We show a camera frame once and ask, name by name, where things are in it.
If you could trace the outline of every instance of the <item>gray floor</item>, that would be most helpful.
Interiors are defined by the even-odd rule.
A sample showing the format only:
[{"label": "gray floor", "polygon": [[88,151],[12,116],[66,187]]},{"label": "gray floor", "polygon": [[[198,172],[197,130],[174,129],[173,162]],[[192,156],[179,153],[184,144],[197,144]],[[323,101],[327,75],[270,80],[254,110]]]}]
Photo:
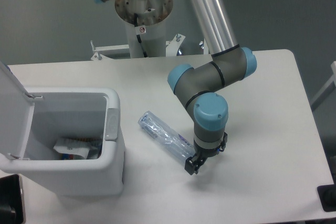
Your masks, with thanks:
[{"label": "gray floor", "polygon": [[[294,52],[311,99],[336,60],[336,0],[224,1],[241,45]],[[188,0],[174,0],[167,38],[176,33],[187,36],[186,54],[200,53],[202,34]],[[126,44],[113,1],[0,0],[0,58],[9,65],[89,60],[90,40],[96,46]],[[325,150],[336,155],[336,92],[314,116]]]}]

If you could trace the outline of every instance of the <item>trash bin lid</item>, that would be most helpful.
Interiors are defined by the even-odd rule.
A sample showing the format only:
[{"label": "trash bin lid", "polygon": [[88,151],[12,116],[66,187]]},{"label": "trash bin lid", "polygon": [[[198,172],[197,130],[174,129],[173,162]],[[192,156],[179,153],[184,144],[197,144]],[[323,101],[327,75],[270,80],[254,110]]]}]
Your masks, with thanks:
[{"label": "trash bin lid", "polygon": [[0,153],[8,158],[23,158],[34,102],[19,80],[0,62]]}]

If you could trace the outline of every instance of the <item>plastic bottle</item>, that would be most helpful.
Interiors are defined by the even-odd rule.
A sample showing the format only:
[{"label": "plastic bottle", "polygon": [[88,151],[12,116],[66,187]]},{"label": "plastic bottle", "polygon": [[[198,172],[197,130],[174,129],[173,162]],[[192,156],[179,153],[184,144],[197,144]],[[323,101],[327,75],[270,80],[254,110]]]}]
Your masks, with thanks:
[{"label": "plastic bottle", "polygon": [[145,112],[138,123],[157,143],[173,154],[183,166],[187,158],[194,156],[194,146],[152,112]]}]

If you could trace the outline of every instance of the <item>trash bin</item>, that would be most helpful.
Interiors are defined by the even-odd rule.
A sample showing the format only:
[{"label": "trash bin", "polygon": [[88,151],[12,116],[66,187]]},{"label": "trash bin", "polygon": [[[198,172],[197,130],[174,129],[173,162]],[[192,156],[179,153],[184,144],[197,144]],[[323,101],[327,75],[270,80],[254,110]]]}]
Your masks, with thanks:
[{"label": "trash bin", "polygon": [[[60,137],[101,138],[97,159],[60,160]],[[23,87],[0,62],[0,169],[59,195],[122,191],[125,145],[112,89]]]}]

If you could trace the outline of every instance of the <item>bolt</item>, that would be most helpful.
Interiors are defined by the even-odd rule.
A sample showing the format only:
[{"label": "bolt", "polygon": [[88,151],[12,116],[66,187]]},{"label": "bolt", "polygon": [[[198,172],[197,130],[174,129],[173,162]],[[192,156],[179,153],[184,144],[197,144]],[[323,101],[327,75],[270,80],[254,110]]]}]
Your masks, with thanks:
[{"label": "bolt", "polygon": [[91,41],[91,47],[92,47],[92,51],[94,52],[96,50],[96,47],[93,44],[93,40]]},{"label": "bolt", "polygon": [[183,50],[181,48],[178,49],[176,56],[183,55]]},{"label": "bolt", "polygon": [[176,34],[176,41],[180,42],[180,39],[182,38],[181,34]]},{"label": "bolt", "polygon": [[204,42],[202,40],[198,43],[198,45],[202,50],[204,50]]}]

